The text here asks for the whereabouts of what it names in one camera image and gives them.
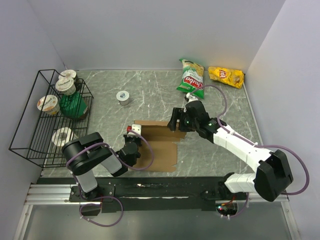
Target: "snack bag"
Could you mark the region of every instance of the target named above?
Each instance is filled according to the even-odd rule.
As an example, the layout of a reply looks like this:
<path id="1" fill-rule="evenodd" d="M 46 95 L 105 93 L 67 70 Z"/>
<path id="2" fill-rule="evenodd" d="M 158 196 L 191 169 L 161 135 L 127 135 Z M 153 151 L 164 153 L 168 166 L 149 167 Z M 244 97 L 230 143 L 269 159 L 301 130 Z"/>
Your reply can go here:
<path id="1" fill-rule="evenodd" d="M 240 89 L 242 84 L 244 84 L 245 76 L 241 70 L 210 66 L 208 68 L 208 73 L 212 80 L 228 84 L 237 89 Z"/>
<path id="2" fill-rule="evenodd" d="M 205 68 L 193 61 L 185 59 L 180 59 L 180 61 L 182 62 L 183 70 L 182 81 L 176 89 L 185 93 L 191 93 L 193 90 L 202 87 L 204 85 Z M 203 89 L 199 89 L 194 95 L 201 99 L 205 98 Z"/>

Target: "tape roll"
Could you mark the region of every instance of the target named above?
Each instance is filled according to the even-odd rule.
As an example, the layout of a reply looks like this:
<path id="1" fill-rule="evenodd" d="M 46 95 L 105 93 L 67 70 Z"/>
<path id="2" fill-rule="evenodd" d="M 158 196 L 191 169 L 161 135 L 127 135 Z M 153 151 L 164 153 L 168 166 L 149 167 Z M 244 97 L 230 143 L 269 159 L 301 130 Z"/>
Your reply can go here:
<path id="1" fill-rule="evenodd" d="M 78 136 L 69 127 L 62 127 L 52 135 L 51 141 L 60 150 L 67 142 L 77 138 Z"/>

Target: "table surface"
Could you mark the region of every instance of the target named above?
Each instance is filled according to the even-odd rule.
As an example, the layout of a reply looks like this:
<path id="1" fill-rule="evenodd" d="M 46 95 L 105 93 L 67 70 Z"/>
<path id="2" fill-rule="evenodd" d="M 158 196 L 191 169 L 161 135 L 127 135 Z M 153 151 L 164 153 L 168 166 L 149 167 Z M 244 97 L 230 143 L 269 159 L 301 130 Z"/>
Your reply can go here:
<path id="1" fill-rule="evenodd" d="M 176 90 L 182 70 L 103 70 L 78 71 L 94 96 L 88 133 L 99 132 L 104 141 L 115 150 L 124 145 L 123 134 L 134 120 L 169 121 L 174 107 L 185 105 L 185 93 Z M 208 72 L 204 84 L 211 84 Z M 237 89 L 219 82 L 227 98 L 227 112 L 222 119 L 235 131 L 251 141 L 258 142 L 258 131 L 244 88 Z M 121 106 L 116 99 L 120 90 L 128 91 L 130 103 Z M 221 94 L 212 87 L 204 90 L 201 100 L 210 117 L 224 109 Z M 175 172 L 128 171 L 122 177 L 186 177 L 224 176 L 227 173 L 252 173 L 252 169 L 226 149 L 188 132 L 177 143 Z M 97 177 L 111 176 L 101 165 L 93 169 Z M 71 177 L 65 167 L 46 168 L 42 177 Z"/>

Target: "white yogurt cup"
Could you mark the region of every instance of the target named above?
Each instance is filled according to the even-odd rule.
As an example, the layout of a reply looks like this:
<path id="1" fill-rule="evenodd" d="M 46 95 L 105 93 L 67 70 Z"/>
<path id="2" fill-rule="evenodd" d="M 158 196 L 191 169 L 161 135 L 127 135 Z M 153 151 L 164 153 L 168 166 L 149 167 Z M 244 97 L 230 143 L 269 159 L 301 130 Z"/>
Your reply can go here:
<path id="1" fill-rule="evenodd" d="M 59 80 L 63 79 L 63 78 L 76 78 L 77 76 L 77 72 L 75 70 L 72 69 L 68 69 L 68 70 L 64 70 L 63 72 L 60 73 L 61 75 L 58 76 Z"/>
<path id="2" fill-rule="evenodd" d="M 55 89 L 64 95 L 72 95 L 76 92 L 76 86 L 72 77 L 63 77 L 55 84 Z"/>
<path id="3" fill-rule="evenodd" d="M 43 111 L 49 115 L 55 115 L 60 110 L 58 98 L 55 95 L 43 96 L 42 98 L 40 98 L 36 106 L 40 111 Z"/>
<path id="4" fill-rule="evenodd" d="M 127 91 L 119 91 L 116 94 L 116 99 L 121 105 L 127 105 L 129 103 L 129 93 Z"/>

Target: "wire basket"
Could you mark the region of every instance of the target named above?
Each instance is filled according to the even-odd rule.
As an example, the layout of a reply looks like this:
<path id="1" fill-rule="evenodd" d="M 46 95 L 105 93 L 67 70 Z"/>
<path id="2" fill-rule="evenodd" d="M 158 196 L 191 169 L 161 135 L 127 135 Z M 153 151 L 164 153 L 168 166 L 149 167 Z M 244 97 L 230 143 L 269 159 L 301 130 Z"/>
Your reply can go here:
<path id="1" fill-rule="evenodd" d="M 61 110 L 55 115 L 49 115 L 37 109 L 37 102 L 43 96 L 55 95 L 59 103 L 62 98 L 66 97 L 55 88 L 59 75 L 55 69 L 38 71 L 9 147 L 13 153 L 41 168 L 66 166 L 61 146 L 56 146 L 52 141 L 54 134 L 59 129 L 69 128 L 72 131 L 64 143 L 88 134 L 94 97 L 82 78 L 75 79 L 77 91 L 74 95 L 77 95 L 79 101 L 84 102 L 83 104 L 87 106 L 83 116 L 80 118 L 66 117 Z M 79 108 L 80 104 L 73 111 L 78 113 Z"/>

